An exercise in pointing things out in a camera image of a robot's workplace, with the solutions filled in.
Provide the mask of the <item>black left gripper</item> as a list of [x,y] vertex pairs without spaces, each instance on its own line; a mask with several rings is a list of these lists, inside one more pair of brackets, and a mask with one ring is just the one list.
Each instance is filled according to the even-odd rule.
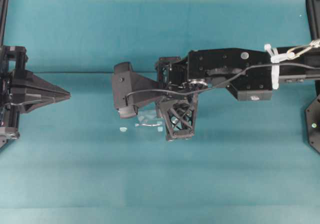
[[[15,140],[19,134],[20,113],[29,113],[37,108],[58,103],[70,98],[70,92],[38,77],[33,72],[24,70],[27,62],[26,48],[20,46],[4,46],[0,48],[0,137],[1,140]],[[14,87],[26,87],[44,91],[55,96],[25,94],[18,101],[18,107],[12,101]]]

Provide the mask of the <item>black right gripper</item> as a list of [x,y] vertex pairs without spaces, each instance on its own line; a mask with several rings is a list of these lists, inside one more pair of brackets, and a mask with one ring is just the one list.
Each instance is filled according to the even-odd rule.
[[160,94],[157,115],[165,122],[166,140],[189,139],[195,135],[200,57],[161,57],[155,65]]

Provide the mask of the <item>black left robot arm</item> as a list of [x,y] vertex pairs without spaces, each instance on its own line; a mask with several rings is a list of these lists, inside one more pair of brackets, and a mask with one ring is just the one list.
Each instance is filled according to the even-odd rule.
[[26,48],[0,48],[0,144],[20,137],[20,115],[67,100],[71,94],[26,69]]

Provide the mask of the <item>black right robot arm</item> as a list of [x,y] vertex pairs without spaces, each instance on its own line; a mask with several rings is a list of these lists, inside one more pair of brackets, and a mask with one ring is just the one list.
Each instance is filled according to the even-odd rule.
[[319,40],[305,46],[263,51],[239,48],[190,51],[184,58],[161,57],[155,65],[159,87],[158,117],[168,141],[195,134],[199,94],[227,89],[239,101],[270,100],[281,83],[319,80]]

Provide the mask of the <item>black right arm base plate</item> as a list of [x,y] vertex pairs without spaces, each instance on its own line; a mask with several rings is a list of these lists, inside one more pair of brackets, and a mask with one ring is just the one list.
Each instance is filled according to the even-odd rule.
[[320,153],[320,99],[319,95],[306,107],[305,122],[309,145]]

